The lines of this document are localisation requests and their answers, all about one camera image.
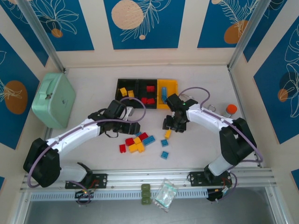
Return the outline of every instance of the yellow lego brick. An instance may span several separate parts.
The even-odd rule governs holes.
[[[134,97],[134,91],[133,90],[129,90],[128,91],[128,95],[129,95],[129,97]]]
[[[137,145],[138,151],[140,153],[144,152],[145,149],[144,149],[144,145],[142,144],[142,142],[140,142],[140,143],[138,143],[136,145]]]
[[[120,91],[123,97],[125,97],[128,94],[126,88],[121,88]]]
[[[139,138],[139,137],[137,137],[137,138],[135,138],[135,139],[134,139],[134,142],[135,142],[135,144],[138,144],[138,143],[140,143],[140,142],[141,142],[141,140],[140,140],[140,138]]]
[[[130,151],[130,153],[134,153],[134,152],[138,151],[137,145],[133,144],[133,145],[129,146],[129,151]]]
[[[166,134],[165,134],[165,138],[166,138],[166,139],[169,139],[170,134],[171,134],[171,130],[169,129],[169,130],[167,130],[167,132],[166,132]]]

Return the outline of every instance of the clear plastic bag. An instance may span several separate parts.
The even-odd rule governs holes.
[[[164,179],[161,187],[159,188],[158,194],[153,200],[153,203],[159,208],[168,212],[170,204],[172,203],[177,192],[178,188],[176,188],[174,184],[168,180]]]

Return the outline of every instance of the orange cap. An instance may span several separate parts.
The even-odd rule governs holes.
[[[235,114],[237,112],[237,110],[238,110],[238,108],[233,104],[228,105],[226,108],[226,112],[229,114]]]

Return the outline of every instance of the small bottle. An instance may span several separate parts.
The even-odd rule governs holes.
[[[230,118],[231,116],[233,116],[236,112],[237,112],[238,108],[236,107],[236,105],[230,104],[227,106],[227,108],[225,109],[225,113],[224,113],[224,117]]]

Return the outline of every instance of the green block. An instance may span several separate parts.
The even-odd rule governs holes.
[[[151,199],[149,197],[143,197],[141,199],[141,204],[142,205],[147,205],[147,204],[151,204]]]
[[[143,190],[141,192],[141,197],[150,197],[150,191],[149,190]]]
[[[148,183],[144,183],[141,185],[141,190],[150,190],[150,185]]]

